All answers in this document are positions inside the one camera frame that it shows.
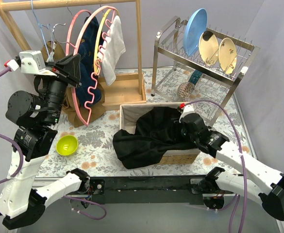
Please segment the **blue denim garment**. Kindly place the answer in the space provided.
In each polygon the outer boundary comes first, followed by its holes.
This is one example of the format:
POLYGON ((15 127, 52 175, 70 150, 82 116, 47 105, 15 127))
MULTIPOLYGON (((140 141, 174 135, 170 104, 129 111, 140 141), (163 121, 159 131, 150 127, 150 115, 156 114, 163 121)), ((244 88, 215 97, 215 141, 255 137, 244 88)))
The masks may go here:
POLYGON ((87 90, 89 86, 95 86, 95 81, 91 79, 91 74, 94 71, 94 49, 98 28, 98 20, 96 19, 96 17, 94 17, 88 24, 85 32, 83 33, 81 43, 78 49, 78 54, 81 55, 80 72, 82 85, 76 88, 76 96, 79 99, 80 104, 83 105, 86 101, 91 101, 93 97, 88 93, 87 90))

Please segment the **yellow hanger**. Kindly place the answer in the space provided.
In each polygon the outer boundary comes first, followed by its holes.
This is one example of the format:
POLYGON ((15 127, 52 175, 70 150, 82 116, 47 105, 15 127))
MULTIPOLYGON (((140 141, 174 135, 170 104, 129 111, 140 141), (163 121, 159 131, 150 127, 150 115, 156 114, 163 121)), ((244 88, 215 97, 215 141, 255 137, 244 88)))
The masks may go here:
POLYGON ((93 69, 94 69, 94 74, 98 77, 100 75, 100 61, 98 60, 98 53, 99 53, 99 46, 101 45, 101 40, 103 40, 102 38, 102 29, 103 26, 106 22, 106 19, 109 15, 109 13, 113 11, 112 14, 112 20, 115 17, 115 14, 119 15, 119 12, 116 8, 108 8, 107 11, 104 13, 99 28, 98 28, 98 33, 97 33, 97 37, 96 37, 96 43, 95 43, 95 49, 94 49, 94 62, 93 62, 93 69))

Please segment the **white cloth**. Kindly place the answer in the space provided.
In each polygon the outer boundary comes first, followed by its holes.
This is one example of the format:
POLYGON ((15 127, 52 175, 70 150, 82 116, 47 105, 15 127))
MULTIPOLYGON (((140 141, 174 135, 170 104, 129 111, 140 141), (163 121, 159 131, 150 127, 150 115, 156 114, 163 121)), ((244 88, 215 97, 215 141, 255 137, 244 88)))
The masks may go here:
POLYGON ((104 55, 101 63, 101 71, 103 72, 106 85, 110 86, 116 80, 116 64, 121 55, 126 51, 119 16, 114 17, 108 33, 109 36, 106 37, 106 41, 104 41, 100 52, 104 55))

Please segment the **black skirt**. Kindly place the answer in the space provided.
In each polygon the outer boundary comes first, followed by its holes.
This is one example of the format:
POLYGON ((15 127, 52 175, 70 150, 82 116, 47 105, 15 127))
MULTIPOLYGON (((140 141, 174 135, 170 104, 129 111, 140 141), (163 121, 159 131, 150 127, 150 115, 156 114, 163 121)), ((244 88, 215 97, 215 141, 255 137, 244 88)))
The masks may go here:
POLYGON ((158 164, 168 150, 195 149, 181 135, 181 113, 170 107, 154 107, 136 122, 135 133, 121 129, 113 136, 117 158, 126 169, 158 164))

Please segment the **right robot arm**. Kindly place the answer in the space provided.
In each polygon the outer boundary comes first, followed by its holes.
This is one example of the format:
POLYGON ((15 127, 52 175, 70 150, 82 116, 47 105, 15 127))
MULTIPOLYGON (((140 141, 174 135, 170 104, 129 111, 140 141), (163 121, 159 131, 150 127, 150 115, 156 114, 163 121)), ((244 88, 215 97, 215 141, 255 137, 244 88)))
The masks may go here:
POLYGON ((240 194, 245 200, 260 204, 273 218, 284 221, 284 173, 268 167, 254 157, 241 153, 228 137, 212 131, 196 113, 180 117, 185 136, 189 137, 202 152, 225 162, 241 172, 242 177, 217 168, 214 176, 206 180, 212 193, 220 190, 240 194))

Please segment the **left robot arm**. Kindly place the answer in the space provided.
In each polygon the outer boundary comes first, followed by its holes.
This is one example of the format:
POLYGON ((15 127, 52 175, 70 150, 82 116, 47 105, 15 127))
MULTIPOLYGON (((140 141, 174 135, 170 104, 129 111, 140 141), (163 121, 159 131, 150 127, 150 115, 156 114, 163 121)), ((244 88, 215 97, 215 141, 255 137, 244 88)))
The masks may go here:
POLYGON ((33 188, 57 135, 51 127, 59 121, 66 89, 81 85, 80 60, 79 54, 70 54, 57 62, 45 62, 40 51, 27 50, 5 64, 6 70, 34 75, 36 90, 35 94, 13 93, 5 114, 18 127, 11 139, 12 160, 0 194, 0 216, 9 230, 34 224, 58 199, 72 192, 85 194, 90 188, 89 175, 78 168, 47 186, 33 188))

